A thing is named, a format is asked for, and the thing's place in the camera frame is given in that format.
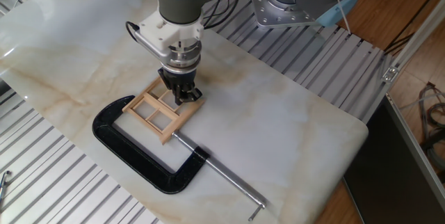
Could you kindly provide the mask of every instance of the white marble board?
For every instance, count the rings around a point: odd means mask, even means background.
[[[30,0],[0,20],[0,73],[15,91],[164,223],[247,223],[256,204],[205,166],[176,195],[157,191],[93,135],[112,101],[137,95],[158,61],[133,42],[157,0]],[[196,84],[207,101],[182,132],[268,200],[254,223],[312,223],[364,142],[366,126],[213,31]],[[177,169],[190,154],[132,116],[117,124]]]

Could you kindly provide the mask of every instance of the black c-clamp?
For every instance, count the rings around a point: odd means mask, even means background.
[[[196,147],[175,173],[168,172],[118,130],[113,123],[122,115],[122,109],[134,98],[123,97],[102,109],[92,123],[92,132],[110,151],[130,168],[163,193],[174,194],[184,190],[209,158],[202,148]]]

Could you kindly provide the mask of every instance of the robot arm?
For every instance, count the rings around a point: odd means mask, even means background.
[[[195,87],[201,59],[202,6],[211,0],[159,0],[156,12],[132,24],[134,39],[161,62],[158,71],[176,104],[202,96]],[[357,0],[253,0],[260,27],[332,26]]]
[[[202,96],[195,88],[201,59],[202,6],[211,0],[159,0],[155,13],[134,25],[136,41],[161,62],[159,75],[179,105]]]

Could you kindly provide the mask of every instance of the wooden floor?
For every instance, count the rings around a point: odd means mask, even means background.
[[[427,0],[358,0],[348,14],[351,31],[385,49]]]
[[[439,0],[359,0],[348,15],[351,31],[373,45],[386,49],[393,40],[414,33]],[[431,82],[445,92],[445,22],[426,40],[405,66],[390,91],[400,108],[419,98],[419,92]],[[428,100],[425,105],[437,103]],[[404,118],[421,142],[419,106],[402,111]],[[445,155],[445,145],[436,147]],[[316,224],[361,224],[362,220],[343,182],[340,182]]]

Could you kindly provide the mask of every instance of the wooden frame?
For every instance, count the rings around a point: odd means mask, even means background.
[[[158,86],[163,86],[163,88],[165,88],[165,92],[163,92],[159,97],[151,93]],[[167,141],[170,140],[173,132],[181,128],[204,103],[204,99],[199,99],[196,102],[183,103],[181,106],[173,109],[163,101],[163,98],[168,93],[171,93],[171,91],[163,85],[161,78],[158,77],[151,82],[151,84],[148,85],[148,87],[146,87],[141,94],[136,96],[122,109],[123,112],[129,112],[145,126],[151,129],[155,134],[157,134],[159,136],[159,140],[162,142],[162,145],[167,143]],[[148,103],[154,108],[154,112],[146,118],[143,118],[136,113],[136,109],[143,103]],[[162,113],[172,120],[164,129],[159,129],[153,122],[151,122],[151,120],[153,120],[158,113]]]

